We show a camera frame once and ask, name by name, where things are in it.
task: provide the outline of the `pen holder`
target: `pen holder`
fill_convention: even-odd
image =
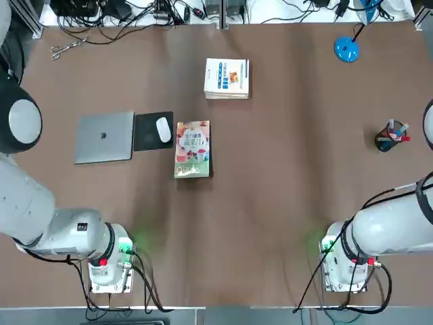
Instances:
[[[387,152],[393,149],[400,141],[396,141],[391,134],[395,134],[399,129],[403,127],[403,124],[397,120],[394,120],[394,128],[390,128],[390,123],[388,123],[378,134],[374,137],[374,144],[377,149],[382,152]],[[403,131],[401,136],[405,137],[407,131]]]

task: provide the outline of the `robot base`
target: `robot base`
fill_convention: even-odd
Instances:
[[[322,259],[325,252],[336,240],[341,231],[342,223],[334,223],[329,227],[326,236],[319,242],[320,258]],[[355,276],[352,283],[352,293],[358,293],[359,289],[364,286],[367,279],[367,264],[357,265]],[[347,293],[350,289],[350,280],[352,278],[355,263],[346,257],[342,250],[341,240],[339,240],[332,250],[328,253],[325,261],[321,266],[323,287],[325,291],[336,293]]]
[[[130,293],[133,287],[133,255],[127,251],[135,250],[127,231],[118,224],[111,225],[114,230],[114,248],[106,265],[94,267],[89,264],[91,292],[93,293]]]

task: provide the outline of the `metal frame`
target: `metal frame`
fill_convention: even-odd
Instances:
[[[27,27],[33,32],[33,39],[42,37],[43,26],[30,0],[8,0],[11,8],[21,17]]]
[[[415,18],[413,19],[413,23],[415,24],[416,30],[422,30],[421,23],[426,19],[426,17],[430,14],[430,8],[422,6],[420,10],[418,10]]]
[[[227,24],[227,0],[221,0],[219,5],[219,25],[218,29],[227,30],[229,25]]]

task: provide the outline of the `white book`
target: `white book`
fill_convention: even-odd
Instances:
[[[204,93],[208,99],[248,99],[250,61],[206,59]]]

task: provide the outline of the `blue lamp base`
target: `blue lamp base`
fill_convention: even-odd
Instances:
[[[354,62],[359,55],[358,43],[352,42],[352,37],[343,36],[336,40],[334,51],[343,62]]]

